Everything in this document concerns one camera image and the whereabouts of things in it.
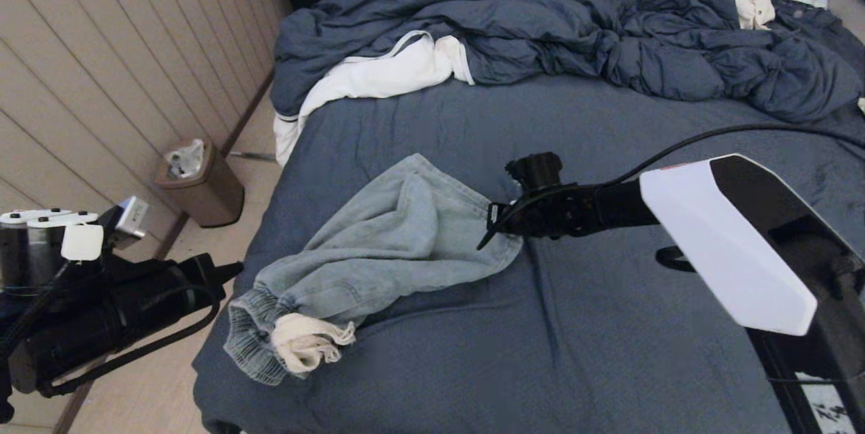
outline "trash can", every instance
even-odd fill
[[[179,142],[175,148],[188,147],[193,141]],[[228,162],[209,141],[204,143],[201,168],[195,174],[178,178],[169,172],[170,164],[160,164],[154,182],[175,200],[201,228],[234,224],[243,212],[244,188]]]

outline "black strap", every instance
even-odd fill
[[[696,272],[691,262],[680,260],[683,256],[682,250],[677,246],[668,246],[655,252],[655,260],[658,261],[658,264],[664,265],[664,267],[671,270],[679,270],[680,272]]]

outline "bed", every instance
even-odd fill
[[[795,2],[776,10],[773,30],[795,31],[865,79],[865,49],[834,16]],[[855,98],[834,106],[803,124],[865,136]],[[337,99],[306,120],[234,294],[413,153],[507,202],[519,188],[503,166],[530,153],[554,151],[563,181],[595,183],[695,133],[760,122],[776,118],[741,99],[675,101],[572,74]],[[861,151],[748,132],[658,166],[735,151],[781,175],[865,251]],[[195,402],[214,433],[789,432],[745,330],[698,277],[655,262],[670,244],[659,227],[529,239],[503,272],[399,299],[365,321],[342,360],[277,387],[251,381],[225,354],[221,314],[193,365]]]

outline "wall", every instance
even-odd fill
[[[149,202],[158,248],[180,210],[151,178],[179,139],[222,144],[272,69],[288,0],[0,0],[0,210]]]

